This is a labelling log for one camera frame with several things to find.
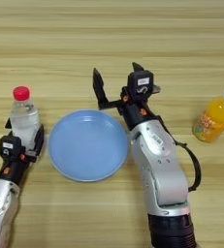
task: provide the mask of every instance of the plastic bottle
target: plastic bottle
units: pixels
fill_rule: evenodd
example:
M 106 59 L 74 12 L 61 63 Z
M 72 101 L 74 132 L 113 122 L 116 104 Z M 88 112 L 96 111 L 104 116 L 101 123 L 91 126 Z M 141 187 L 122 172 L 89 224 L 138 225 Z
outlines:
M 213 142 L 224 131 L 224 96 L 213 99 L 194 122 L 193 134 L 201 141 Z
M 30 91 L 25 86 L 14 89 L 15 102 L 11 111 L 13 135 L 21 138 L 26 150 L 33 149 L 34 138 L 40 128 L 39 113 L 32 101 Z

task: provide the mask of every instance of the wooden table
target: wooden table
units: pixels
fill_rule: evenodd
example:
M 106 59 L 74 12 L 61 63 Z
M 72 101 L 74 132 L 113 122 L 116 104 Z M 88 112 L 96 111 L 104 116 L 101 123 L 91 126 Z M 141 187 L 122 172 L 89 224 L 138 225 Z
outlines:
M 224 92 L 224 1 L 0 0 L 0 137 L 17 85 L 31 88 L 47 132 L 63 115 L 97 108 L 92 69 L 117 99 L 137 61 L 162 92 L 150 107 L 200 158 L 203 183 L 190 195 L 196 236 L 224 248 L 224 135 L 214 144 L 191 134 L 193 119 Z M 124 121 L 115 109 L 107 113 Z M 179 160 L 190 182 L 188 156 Z M 47 151 L 30 170 L 16 217 L 13 248 L 146 248 L 142 186 L 128 157 L 98 183 L 77 183 L 51 165 Z

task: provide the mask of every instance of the orange juice bottle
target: orange juice bottle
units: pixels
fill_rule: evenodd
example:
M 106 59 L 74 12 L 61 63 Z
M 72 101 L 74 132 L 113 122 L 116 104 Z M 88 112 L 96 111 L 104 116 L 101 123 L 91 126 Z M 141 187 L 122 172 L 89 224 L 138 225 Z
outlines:
M 213 142 L 224 131 L 224 96 L 213 99 L 194 122 L 193 134 L 201 141 Z

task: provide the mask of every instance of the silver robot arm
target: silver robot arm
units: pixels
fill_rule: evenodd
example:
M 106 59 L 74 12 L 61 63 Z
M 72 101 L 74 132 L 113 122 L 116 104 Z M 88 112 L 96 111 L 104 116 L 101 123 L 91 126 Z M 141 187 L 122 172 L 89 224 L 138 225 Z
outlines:
M 144 186 L 152 246 L 196 248 L 188 192 L 201 183 L 200 163 L 186 144 L 174 140 L 161 117 L 149 109 L 148 98 L 160 92 L 154 84 L 154 74 L 137 63 L 133 68 L 120 99 L 112 102 L 106 96 L 100 73 L 93 70 L 99 109 L 117 108 L 130 131 L 133 156 Z M 195 181 L 189 188 L 176 158 L 176 145 L 188 152 L 194 164 Z
M 176 159 L 172 137 L 158 120 L 150 120 L 131 131 L 131 142 L 133 157 L 141 172 L 148 214 L 188 214 L 188 184 Z
M 131 131 L 133 156 L 139 165 L 152 246 L 196 248 L 188 202 L 188 184 L 176 158 L 176 143 L 159 120 Z
M 0 179 L 0 248 L 8 246 L 12 222 L 18 207 L 19 187 Z
M 35 147 L 26 151 L 21 139 L 12 133 L 0 139 L 0 156 L 3 166 L 0 170 L 0 248 L 9 245 L 11 226 L 16 217 L 19 185 L 31 163 L 37 161 L 44 144 L 44 126 L 35 137 Z

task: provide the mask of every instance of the light blue plate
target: light blue plate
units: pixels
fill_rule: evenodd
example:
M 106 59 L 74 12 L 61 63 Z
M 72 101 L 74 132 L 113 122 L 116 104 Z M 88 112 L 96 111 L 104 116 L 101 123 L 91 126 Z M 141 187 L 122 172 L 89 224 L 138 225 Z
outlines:
M 128 139 L 121 125 L 97 110 L 63 117 L 52 129 L 48 154 L 55 168 L 76 181 L 98 181 L 125 162 Z

